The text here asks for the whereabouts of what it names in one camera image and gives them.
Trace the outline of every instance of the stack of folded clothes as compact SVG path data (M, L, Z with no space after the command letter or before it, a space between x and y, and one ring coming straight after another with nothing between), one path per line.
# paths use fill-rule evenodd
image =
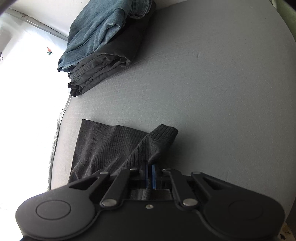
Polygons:
M58 65L69 72L71 96L131 64L155 8L153 0L90 0L70 27Z

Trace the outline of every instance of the blue jeans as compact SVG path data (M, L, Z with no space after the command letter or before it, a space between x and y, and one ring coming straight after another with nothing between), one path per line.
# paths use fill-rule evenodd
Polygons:
M70 27L67 49L58 71L70 72L82 59L107 44L124 26L127 16L146 15L152 0L90 0Z

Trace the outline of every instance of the silver screw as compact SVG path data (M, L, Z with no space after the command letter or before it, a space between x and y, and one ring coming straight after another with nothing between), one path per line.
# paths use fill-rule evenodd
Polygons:
M183 204L185 206L195 206L196 204L198 204L198 201L196 199L193 199L193 198L186 198L183 200Z
M145 206L145 208L147 208L147 209L153 209L154 206L153 206L152 204L147 204L147 205Z
M102 204L105 207L113 207L117 204L117 201L114 199L105 199L104 201L102 201Z

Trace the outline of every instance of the folded clothing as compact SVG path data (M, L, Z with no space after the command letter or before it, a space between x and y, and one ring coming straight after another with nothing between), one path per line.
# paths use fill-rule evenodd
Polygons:
M69 182L98 170L117 175L122 169L155 164L174 142L178 130L159 125L150 133L125 126L82 120Z
M151 3L152 0L90 0L70 27L58 71L71 71L79 61L107 44L124 26L127 16L145 16Z
M149 13L141 19L128 19L124 28L106 45L78 63L68 76L71 96L90 90L103 79L127 68L134 59L149 20L155 11L152 2Z

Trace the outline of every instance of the silver rivet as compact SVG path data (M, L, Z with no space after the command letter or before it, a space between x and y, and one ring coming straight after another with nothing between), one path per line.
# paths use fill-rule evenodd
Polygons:
M198 204L198 201L196 199L193 198L186 198L183 200L183 204L185 206L195 206L196 204Z
M114 199L105 199L104 201L102 201L102 204L105 207L113 207L117 204L117 201Z
M145 206L145 208L147 208L147 209L153 209L154 206L153 206L152 204L147 204L147 205Z

